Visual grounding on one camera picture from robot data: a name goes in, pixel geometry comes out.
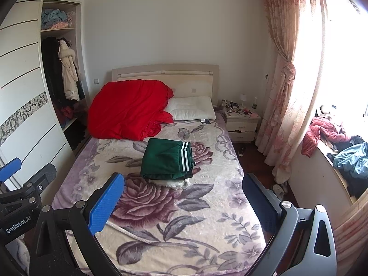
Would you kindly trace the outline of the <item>floral purple bed blanket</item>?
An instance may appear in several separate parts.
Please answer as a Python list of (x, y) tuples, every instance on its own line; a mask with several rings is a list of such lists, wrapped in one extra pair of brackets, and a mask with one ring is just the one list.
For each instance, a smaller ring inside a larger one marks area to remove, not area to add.
[(146, 140), (92, 139), (53, 207), (88, 199), (120, 173), (123, 195), (96, 237), (122, 275), (244, 275), (266, 241), (243, 193), (244, 172), (223, 117), (176, 121), (158, 137), (192, 145), (195, 167), (187, 184), (164, 186), (140, 176)]

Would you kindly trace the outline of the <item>folded clothes on wardrobe shelf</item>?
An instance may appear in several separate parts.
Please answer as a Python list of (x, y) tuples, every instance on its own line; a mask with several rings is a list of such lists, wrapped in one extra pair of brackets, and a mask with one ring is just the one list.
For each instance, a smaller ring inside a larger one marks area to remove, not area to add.
[(60, 9), (44, 9), (41, 13), (41, 30), (64, 29), (73, 26), (75, 11), (68, 12)]

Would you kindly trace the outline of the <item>green and cream varsity jacket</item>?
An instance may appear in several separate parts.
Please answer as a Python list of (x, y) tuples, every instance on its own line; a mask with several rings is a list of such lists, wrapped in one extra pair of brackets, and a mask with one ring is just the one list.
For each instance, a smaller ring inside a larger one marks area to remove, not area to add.
[(193, 177), (192, 146), (187, 141), (150, 138), (140, 176), (151, 180), (181, 181)]

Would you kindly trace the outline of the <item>beige hanging coat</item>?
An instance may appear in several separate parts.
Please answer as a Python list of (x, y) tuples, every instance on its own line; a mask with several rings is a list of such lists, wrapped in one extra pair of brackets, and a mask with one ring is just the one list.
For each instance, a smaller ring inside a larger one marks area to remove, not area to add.
[(79, 81), (79, 78), (74, 65), (75, 52), (63, 39), (59, 41), (58, 56), (61, 62), (62, 80), (66, 99), (79, 102), (80, 97), (77, 88), (77, 82)]

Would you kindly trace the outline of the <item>small white table lamp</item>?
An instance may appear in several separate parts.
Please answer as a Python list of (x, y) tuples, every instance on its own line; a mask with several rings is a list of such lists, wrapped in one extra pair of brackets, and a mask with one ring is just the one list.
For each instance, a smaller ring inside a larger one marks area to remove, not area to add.
[(239, 95), (239, 99), (241, 100), (241, 106), (245, 107), (245, 103), (247, 101), (247, 96), (242, 93), (242, 94)]

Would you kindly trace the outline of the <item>white sliding wardrobe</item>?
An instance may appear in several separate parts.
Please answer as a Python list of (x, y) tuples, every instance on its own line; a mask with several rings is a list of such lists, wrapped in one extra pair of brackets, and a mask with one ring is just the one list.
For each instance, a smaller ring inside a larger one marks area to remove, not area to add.
[[(75, 11), (73, 26), (41, 30), (44, 9)], [(19, 0), (1, 23), (1, 161), (19, 158), (22, 163), (6, 181), (11, 190), (48, 163), (56, 167), (60, 184), (88, 139), (81, 10), (73, 1)], [(75, 52), (79, 102), (64, 94), (61, 39)]]

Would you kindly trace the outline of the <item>white pillow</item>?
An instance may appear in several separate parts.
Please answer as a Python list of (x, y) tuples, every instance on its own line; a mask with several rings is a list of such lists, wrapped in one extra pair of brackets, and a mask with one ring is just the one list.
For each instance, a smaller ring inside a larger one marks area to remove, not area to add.
[(211, 98), (206, 96), (171, 98), (164, 111), (174, 120), (215, 120)]

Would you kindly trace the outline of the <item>clothes pile on windowsill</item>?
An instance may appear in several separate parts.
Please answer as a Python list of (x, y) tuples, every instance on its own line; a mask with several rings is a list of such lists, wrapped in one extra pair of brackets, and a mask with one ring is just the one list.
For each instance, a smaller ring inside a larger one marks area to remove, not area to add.
[(330, 149), (326, 156), (347, 183), (349, 195), (358, 199), (367, 190), (367, 141), (360, 135), (348, 135), (337, 121), (336, 110), (334, 105), (317, 108), (302, 140), (301, 154), (310, 158), (318, 144), (324, 143)]

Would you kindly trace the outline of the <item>folded black garment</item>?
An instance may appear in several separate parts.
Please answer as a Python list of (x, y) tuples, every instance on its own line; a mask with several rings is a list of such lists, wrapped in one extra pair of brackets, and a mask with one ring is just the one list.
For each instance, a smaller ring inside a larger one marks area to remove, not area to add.
[(184, 189), (186, 187), (189, 187), (190, 179), (192, 179), (192, 177), (193, 177), (193, 173), (189, 171), (187, 172), (185, 176), (180, 177), (178, 179), (172, 179), (172, 180), (149, 179), (148, 181), (158, 186), (165, 186), (165, 187), (169, 187), (172, 189)]

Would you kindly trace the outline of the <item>white slippers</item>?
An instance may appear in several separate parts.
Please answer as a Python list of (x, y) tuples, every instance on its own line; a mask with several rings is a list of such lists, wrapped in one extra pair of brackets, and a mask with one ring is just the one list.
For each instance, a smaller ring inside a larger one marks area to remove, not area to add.
[(276, 197), (280, 201), (285, 201), (289, 193), (288, 183), (284, 182), (282, 184), (274, 184), (272, 187), (272, 191), (275, 193)]

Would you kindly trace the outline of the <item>pink floral curtain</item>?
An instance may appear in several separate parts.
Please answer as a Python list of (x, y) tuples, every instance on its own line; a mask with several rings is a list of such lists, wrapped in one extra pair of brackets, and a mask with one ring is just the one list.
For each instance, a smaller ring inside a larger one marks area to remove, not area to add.
[(256, 145), (273, 167), (275, 182), (283, 184), (291, 177), (291, 161), (315, 111), (327, 5), (326, 0), (263, 1), (277, 59)]

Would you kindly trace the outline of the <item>white bedside table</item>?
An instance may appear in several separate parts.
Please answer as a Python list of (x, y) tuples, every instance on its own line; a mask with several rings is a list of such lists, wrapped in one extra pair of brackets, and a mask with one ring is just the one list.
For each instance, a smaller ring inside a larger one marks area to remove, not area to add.
[(254, 111), (226, 106), (226, 129), (233, 143), (251, 143), (256, 137), (261, 117)]

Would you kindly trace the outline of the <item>beige bed headboard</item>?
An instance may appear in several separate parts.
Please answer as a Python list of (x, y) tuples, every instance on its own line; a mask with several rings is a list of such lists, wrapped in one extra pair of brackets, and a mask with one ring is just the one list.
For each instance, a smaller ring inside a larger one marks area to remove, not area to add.
[(209, 64), (170, 63), (131, 66), (114, 69), (114, 82), (127, 80), (157, 80), (170, 87), (176, 98), (207, 96), (218, 104), (220, 67)]

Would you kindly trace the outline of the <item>green bottle on nightstand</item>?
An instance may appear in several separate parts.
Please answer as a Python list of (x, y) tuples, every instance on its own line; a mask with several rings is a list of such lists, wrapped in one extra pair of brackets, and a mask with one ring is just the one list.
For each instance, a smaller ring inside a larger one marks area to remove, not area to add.
[(254, 98), (254, 102), (252, 104), (252, 109), (253, 110), (256, 110), (257, 109), (257, 98), (256, 97)]

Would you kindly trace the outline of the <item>red quilt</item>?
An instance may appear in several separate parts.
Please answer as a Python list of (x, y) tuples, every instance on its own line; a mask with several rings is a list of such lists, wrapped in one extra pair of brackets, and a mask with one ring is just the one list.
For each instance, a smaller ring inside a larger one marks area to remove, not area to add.
[(94, 138), (142, 141), (161, 131), (173, 117), (165, 111), (173, 97), (159, 80), (109, 82), (95, 96), (87, 117)]

